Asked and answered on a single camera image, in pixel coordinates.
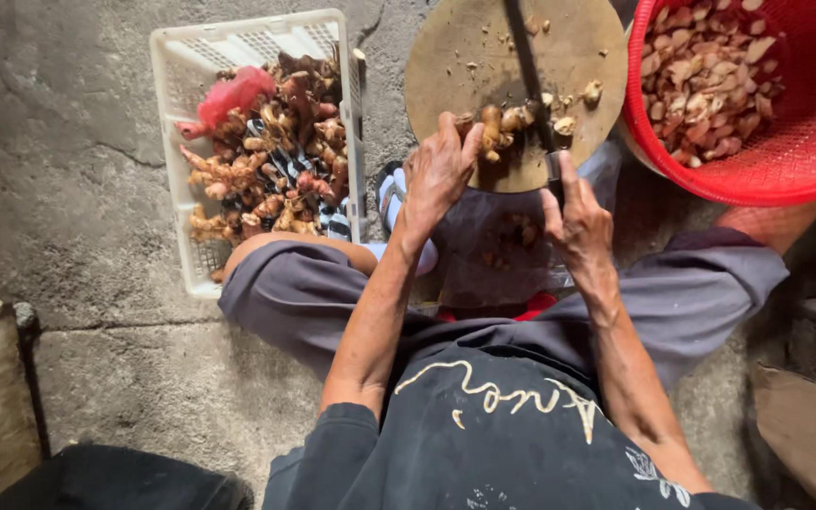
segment knife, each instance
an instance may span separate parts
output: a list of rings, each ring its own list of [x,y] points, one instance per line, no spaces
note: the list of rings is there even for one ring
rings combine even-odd
[[[530,41],[527,40],[527,28],[521,17],[519,0],[503,0],[506,9],[506,18],[509,20],[509,29],[512,39],[515,40],[515,52],[518,54],[518,63],[521,65],[521,77],[527,88],[527,99],[534,109],[534,127],[540,137],[540,144],[547,152],[547,187],[556,195],[560,202],[560,211],[565,206],[565,193],[562,190],[562,173],[560,169],[560,153],[556,150],[553,140],[553,130],[547,119],[547,111],[543,106],[543,96],[540,90],[540,79],[537,76],[537,64],[534,63],[534,53],[530,50]]]

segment sock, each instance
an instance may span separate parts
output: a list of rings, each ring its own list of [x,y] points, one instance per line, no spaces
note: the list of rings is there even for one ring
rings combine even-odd
[[[383,204],[383,197],[386,195],[386,190],[388,190],[393,184],[398,186],[402,191],[405,191],[405,172],[401,168],[395,169],[393,175],[387,175],[386,180],[382,182],[382,186],[380,186],[380,196],[376,197],[377,203],[379,203],[380,206]],[[382,220],[386,222],[386,226],[391,230],[395,225],[395,218],[399,215],[399,209],[402,208],[402,201],[400,201],[395,195],[392,195],[390,200],[389,214],[387,214]],[[367,244],[362,243],[361,246],[369,249],[378,261],[382,258],[383,252],[386,249],[386,245],[381,242],[371,242]],[[417,264],[417,274],[421,275],[432,271],[439,258],[440,254],[436,251],[434,243],[427,239],[424,249],[421,250],[421,260]]]

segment cardboard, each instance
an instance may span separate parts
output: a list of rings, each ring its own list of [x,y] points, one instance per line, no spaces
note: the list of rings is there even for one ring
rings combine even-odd
[[[760,364],[752,382],[761,436],[816,499],[816,382]]]
[[[523,0],[521,8],[526,19],[534,16],[539,24],[550,20],[550,31],[541,30],[531,38],[531,48],[543,91],[557,101],[562,95],[576,98],[567,111],[554,107],[553,116],[570,115],[578,121],[570,149],[575,165],[581,165],[606,140],[625,99],[629,58],[622,24],[606,0]],[[443,111],[479,115],[489,104],[524,104],[527,91],[518,58],[499,41],[507,34],[500,1],[442,0],[434,8],[414,37],[405,67],[405,109],[419,141],[436,133]],[[473,79],[469,62],[478,64]],[[604,89],[599,105],[591,110],[577,98],[595,79]],[[516,138],[503,153],[505,161],[495,165],[479,161],[470,186],[519,192],[546,183],[537,134],[527,130]],[[558,136],[557,142],[563,143]]]

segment right hand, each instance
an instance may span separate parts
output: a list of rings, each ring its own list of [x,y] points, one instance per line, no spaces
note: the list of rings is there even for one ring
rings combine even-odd
[[[550,190],[540,190],[544,230],[583,294],[606,289],[617,278],[611,256],[613,217],[596,202],[590,183],[578,177],[569,151],[561,151],[559,159],[566,206],[561,212]]]

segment knife handle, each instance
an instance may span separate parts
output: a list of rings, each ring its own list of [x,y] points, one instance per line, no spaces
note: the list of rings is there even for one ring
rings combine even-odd
[[[547,153],[547,188],[560,203],[560,213],[566,207],[566,192],[562,188],[562,173],[560,169],[560,154]]]

